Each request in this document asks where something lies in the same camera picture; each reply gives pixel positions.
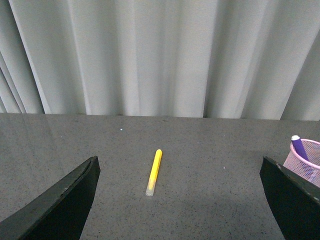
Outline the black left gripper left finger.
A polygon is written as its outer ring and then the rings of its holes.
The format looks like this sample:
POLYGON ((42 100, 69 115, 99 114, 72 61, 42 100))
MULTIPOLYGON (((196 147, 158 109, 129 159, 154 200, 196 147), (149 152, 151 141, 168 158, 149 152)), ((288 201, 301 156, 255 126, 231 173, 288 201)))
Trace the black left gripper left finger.
POLYGON ((25 207, 0 223, 2 240, 78 240, 91 210, 100 176, 90 157, 25 207))

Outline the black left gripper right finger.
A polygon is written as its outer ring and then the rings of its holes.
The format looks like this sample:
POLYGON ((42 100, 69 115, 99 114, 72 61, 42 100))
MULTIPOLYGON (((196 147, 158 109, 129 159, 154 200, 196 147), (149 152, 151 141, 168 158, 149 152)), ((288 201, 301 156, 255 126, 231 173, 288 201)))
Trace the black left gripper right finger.
POLYGON ((270 157, 259 172, 264 194, 286 240, 320 238, 320 188, 270 157))

